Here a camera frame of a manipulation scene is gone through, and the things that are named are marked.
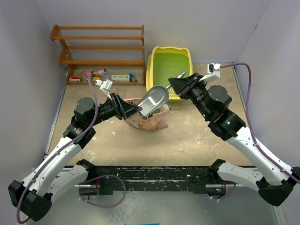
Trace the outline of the silver metal scoop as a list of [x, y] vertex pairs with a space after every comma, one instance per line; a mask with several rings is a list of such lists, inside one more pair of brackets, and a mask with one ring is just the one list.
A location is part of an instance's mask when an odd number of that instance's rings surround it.
[[138, 103], [138, 106], [142, 108], [140, 113], [147, 117], [151, 112], [162, 107], [169, 99], [168, 90], [171, 87], [172, 86], [169, 83], [165, 87], [161, 85], [155, 85], [150, 88]]

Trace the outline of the pink cat litter bag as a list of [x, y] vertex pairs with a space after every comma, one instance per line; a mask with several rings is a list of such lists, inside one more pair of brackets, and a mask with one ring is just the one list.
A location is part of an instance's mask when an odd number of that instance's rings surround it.
[[143, 116], [140, 112], [134, 116], [126, 119], [125, 122], [137, 129], [144, 131], [161, 130], [168, 127], [165, 122], [166, 116], [170, 113], [171, 107], [164, 104], [159, 109], [151, 112], [147, 117]]

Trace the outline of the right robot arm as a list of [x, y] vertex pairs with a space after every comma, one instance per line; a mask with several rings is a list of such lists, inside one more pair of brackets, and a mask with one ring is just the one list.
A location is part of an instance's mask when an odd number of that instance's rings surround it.
[[207, 89], [201, 78], [195, 73], [186, 78], [169, 78], [168, 81], [181, 99], [192, 101], [213, 134], [239, 150], [256, 167], [256, 170], [251, 170], [217, 159], [209, 167], [209, 180], [244, 185], [258, 192], [267, 203], [280, 206], [300, 177], [299, 167], [287, 165], [262, 143], [255, 142], [246, 123], [228, 108], [232, 98], [225, 87], [212, 85]]

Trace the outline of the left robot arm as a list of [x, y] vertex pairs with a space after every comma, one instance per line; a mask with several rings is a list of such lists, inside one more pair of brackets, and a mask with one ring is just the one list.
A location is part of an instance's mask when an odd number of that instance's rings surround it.
[[33, 221], [41, 220], [52, 204], [73, 186], [96, 180], [94, 165], [81, 160], [69, 172], [59, 173], [66, 164], [92, 140], [93, 128], [111, 117], [125, 120], [140, 112], [140, 106], [123, 100], [118, 94], [110, 94], [103, 104], [84, 97], [77, 102], [71, 123], [55, 149], [33, 172], [21, 182], [14, 180], [8, 187], [12, 204], [17, 213], [23, 213]]

